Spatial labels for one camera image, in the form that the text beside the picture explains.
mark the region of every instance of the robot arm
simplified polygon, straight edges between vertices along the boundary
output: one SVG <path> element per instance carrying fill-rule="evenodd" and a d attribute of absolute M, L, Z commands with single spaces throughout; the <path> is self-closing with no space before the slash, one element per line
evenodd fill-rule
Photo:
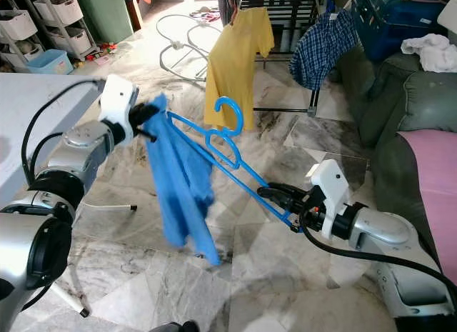
<path fill-rule="evenodd" d="M 306 226 L 327 239 L 337 236 L 348 240 L 357 250 L 349 252 L 360 255 L 358 258 L 367 253 L 377 255 L 376 280 L 399 331 L 455 331 L 455 307 L 443 282 L 416 269 L 383 261 L 396 257 L 440 272 L 422 249 L 413 225 L 396 214 L 375 211 L 361 203 L 348 204 L 348 182 L 334 160 L 315 165 L 306 177 L 312 185 L 308 192 L 270 183 L 258 194 L 300 214 L 301 224 L 297 221 L 294 231 Z"/>
<path fill-rule="evenodd" d="M 98 167 L 157 112 L 134 107 L 137 95 L 132 83 L 108 76 L 99 120 L 67 131 L 28 190 L 0 211 L 0 332 L 9 331 L 36 289 L 64 272 L 76 208 Z"/>

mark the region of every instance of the hanging clothes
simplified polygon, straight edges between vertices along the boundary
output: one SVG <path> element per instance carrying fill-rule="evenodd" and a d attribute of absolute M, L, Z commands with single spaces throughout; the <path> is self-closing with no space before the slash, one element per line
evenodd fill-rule
<path fill-rule="evenodd" d="M 245 128 L 253 128 L 253 76 L 256 53 L 267 57 L 274 47 L 273 31 L 265 7 L 238 10 L 233 25 L 226 25 L 208 57 L 205 124 L 236 128 L 234 112 L 214 103 L 221 96 L 236 101 Z"/>
<path fill-rule="evenodd" d="M 326 12 L 298 41 L 289 71 L 300 85 L 317 91 L 340 56 L 357 43 L 351 13 L 343 10 L 335 16 Z"/>
<path fill-rule="evenodd" d="M 196 251 L 213 265 L 220 259 L 205 223 L 214 201 L 211 189 L 211 163 L 199 154 L 166 118 L 166 97 L 157 96 L 151 103 L 160 109 L 145 124 L 144 130 L 157 136 L 147 142 L 149 162 L 156 186 L 166 239 L 174 246 L 186 244 L 190 236 Z"/>

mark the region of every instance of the blue clothes hanger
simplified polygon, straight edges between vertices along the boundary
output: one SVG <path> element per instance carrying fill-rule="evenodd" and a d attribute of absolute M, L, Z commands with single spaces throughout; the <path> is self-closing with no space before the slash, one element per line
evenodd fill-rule
<path fill-rule="evenodd" d="M 272 214 L 274 214 L 276 217 L 278 217 L 281 221 L 283 221 L 287 226 L 291 226 L 292 223 L 289 221 L 289 216 L 291 215 L 290 212 L 284 211 L 281 213 L 278 211 L 276 208 L 274 208 L 268 201 L 266 201 L 264 198 L 259 196 L 255 191 L 250 189 L 243 181 L 241 181 L 239 178 L 234 176 L 229 169 L 224 166 L 222 163 L 218 162 L 206 149 L 204 149 L 200 144 L 196 143 L 192 139 L 190 139 L 180 128 L 178 128 L 175 123 L 174 119 L 179 120 L 180 122 L 186 124 L 187 126 L 190 126 L 192 129 L 195 131 L 199 132 L 202 136 L 205 138 L 205 145 L 206 148 L 213 154 L 217 155 L 221 160 L 230 168 L 232 169 L 239 169 L 240 167 L 246 170 L 252 177 L 256 179 L 258 184 L 262 187 L 268 187 L 268 184 L 265 182 L 263 178 L 261 178 L 260 175 L 258 175 L 242 158 L 241 153 L 236 146 L 236 144 L 232 141 L 231 137 L 238 136 L 242 131 L 243 131 L 243 124 L 244 124 L 244 119 L 243 119 L 243 114 L 241 113 L 241 109 L 239 106 L 236 104 L 236 102 L 228 97 L 221 97 L 216 101 L 216 104 L 214 105 L 214 109 L 216 112 L 219 112 L 221 110 L 222 105 L 228 105 L 230 106 L 233 111 L 235 112 L 236 116 L 236 128 L 234 130 L 228 129 L 226 127 L 223 127 L 221 131 L 217 129 L 203 129 L 200 126 L 196 125 L 194 122 L 179 116 L 178 114 L 174 112 L 167 111 L 166 116 L 168 119 L 168 122 L 173 126 L 173 128 L 195 149 L 197 150 L 205 159 L 207 159 L 209 162 L 211 162 L 214 166 L 217 166 L 219 169 L 221 169 L 228 177 L 230 177 L 233 181 L 235 181 L 236 184 L 238 184 L 242 189 L 247 191 L 251 196 L 253 196 L 262 206 L 264 206 L 266 209 L 268 209 Z M 218 149 L 216 149 L 212 144 L 211 144 L 211 137 L 212 136 L 218 136 L 222 138 L 230 147 L 231 150 L 233 151 L 233 154 L 235 156 L 234 161 L 229 159 L 226 155 L 221 153 Z"/>

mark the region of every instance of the white cloth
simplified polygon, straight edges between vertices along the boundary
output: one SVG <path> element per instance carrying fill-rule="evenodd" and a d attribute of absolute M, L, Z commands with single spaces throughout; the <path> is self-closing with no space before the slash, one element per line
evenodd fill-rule
<path fill-rule="evenodd" d="M 457 47 L 439 34 L 427 34 L 422 38 L 405 39 L 401 44 L 404 54 L 418 54 L 425 71 L 457 73 Z"/>

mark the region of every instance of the green sofa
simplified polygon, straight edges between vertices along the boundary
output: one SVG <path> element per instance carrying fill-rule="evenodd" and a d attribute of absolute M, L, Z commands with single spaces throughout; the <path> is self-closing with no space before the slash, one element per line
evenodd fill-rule
<path fill-rule="evenodd" d="M 371 169 L 378 209 L 408 219 L 436 256 L 416 158 L 396 132 L 457 132 L 457 74 L 422 71 L 415 55 L 395 54 L 375 65 L 360 46 L 344 54 L 337 69 L 361 142 L 374 151 Z"/>

